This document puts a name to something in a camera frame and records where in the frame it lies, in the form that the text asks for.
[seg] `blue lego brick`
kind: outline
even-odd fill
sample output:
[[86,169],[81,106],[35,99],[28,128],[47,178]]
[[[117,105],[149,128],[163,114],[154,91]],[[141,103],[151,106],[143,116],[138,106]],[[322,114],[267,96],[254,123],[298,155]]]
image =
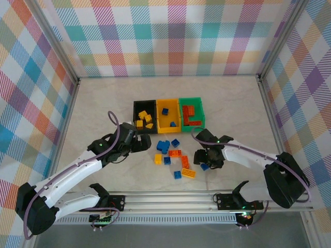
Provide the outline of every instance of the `blue lego brick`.
[[180,172],[180,170],[174,172],[174,177],[175,177],[175,179],[181,179],[182,178],[182,173]]
[[166,109],[166,108],[164,107],[163,110],[162,110],[162,114],[163,114],[163,115],[168,115],[168,112],[169,112],[169,109],[168,109],[168,108]]
[[177,147],[179,146],[179,141],[177,139],[174,139],[173,141],[171,141],[171,144],[173,147]]
[[162,154],[167,154],[170,147],[170,141],[163,142]]
[[157,143],[156,149],[157,149],[158,151],[162,151],[162,148],[163,148],[163,141],[159,141],[159,142]]
[[165,158],[164,158],[164,164],[171,164],[171,159],[170,159],[170,157],[165,157]]
[[202,169],[203,171],[206,171],[206,170],[208,170],[208,169],[209,169],[209,166],[208,166],[208,165],[206,165],[205,163],[203,163],[203,164],[200,164],[200,167],[201,167],[201,169]]

